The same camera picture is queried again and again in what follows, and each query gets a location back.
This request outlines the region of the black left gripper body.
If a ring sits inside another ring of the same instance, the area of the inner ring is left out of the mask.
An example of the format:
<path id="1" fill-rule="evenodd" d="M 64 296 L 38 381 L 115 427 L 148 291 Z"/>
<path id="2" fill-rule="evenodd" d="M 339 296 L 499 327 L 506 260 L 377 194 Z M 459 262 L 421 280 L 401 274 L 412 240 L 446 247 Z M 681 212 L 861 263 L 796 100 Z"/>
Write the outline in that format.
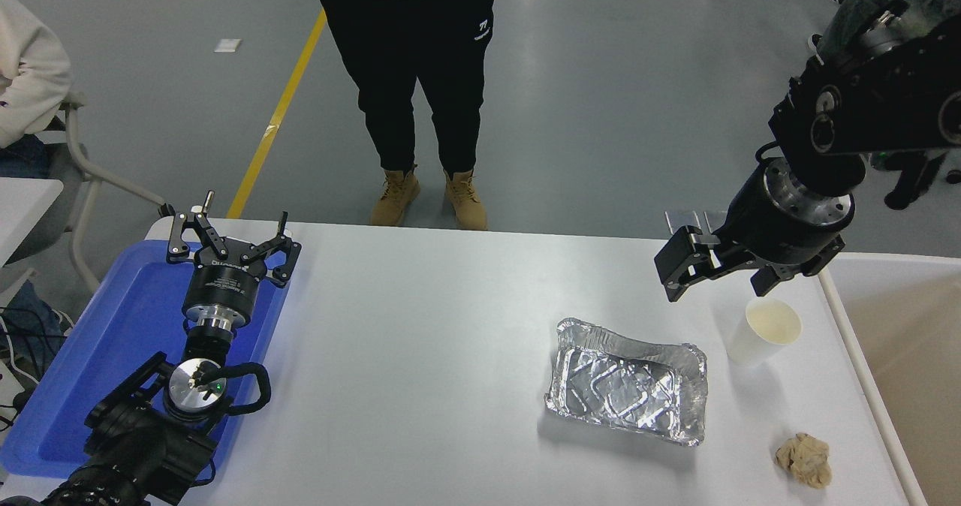
<path id="1" fill-rule="evenodd" d="M 200 308 L 220 306 L 241 318 L 250 318 L 260 283 L 267 276 L 267 263 L 236 264 L 220 260 L 193 260 L 194 273 L 182 304 L 187 318 L 198 318 Z"/>

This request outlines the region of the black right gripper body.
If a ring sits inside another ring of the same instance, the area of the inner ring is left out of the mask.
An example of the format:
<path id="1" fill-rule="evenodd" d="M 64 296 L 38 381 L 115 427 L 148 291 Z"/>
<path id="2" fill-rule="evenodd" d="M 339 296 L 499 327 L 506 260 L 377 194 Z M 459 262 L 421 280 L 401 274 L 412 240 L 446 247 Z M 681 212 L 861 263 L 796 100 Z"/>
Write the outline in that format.
<path id="1" fill-rule="evenodd" d="M 854 195 L 817 194 L 789 165 L 760 164 L 715 233 L 766 262 L 813 274 L 843 249 L 840 233 L 851 225 L 854 213 Z"/>

